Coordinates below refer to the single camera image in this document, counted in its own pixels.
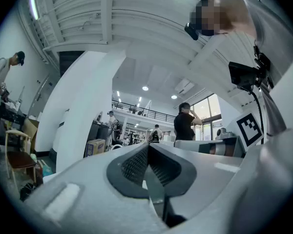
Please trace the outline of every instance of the ceiling light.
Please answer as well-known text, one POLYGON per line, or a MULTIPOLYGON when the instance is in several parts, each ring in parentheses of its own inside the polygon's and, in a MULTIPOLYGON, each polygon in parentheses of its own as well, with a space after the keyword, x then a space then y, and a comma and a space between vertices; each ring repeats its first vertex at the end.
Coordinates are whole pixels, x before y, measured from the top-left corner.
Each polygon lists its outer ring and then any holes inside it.
POLYGON ((34 16, 35 20, 37 20, 38 19, 38 12, 36 9, 35 0, 30 0, 30 4, 31 4, 32 11, 33 11, 33 16, 34 16))

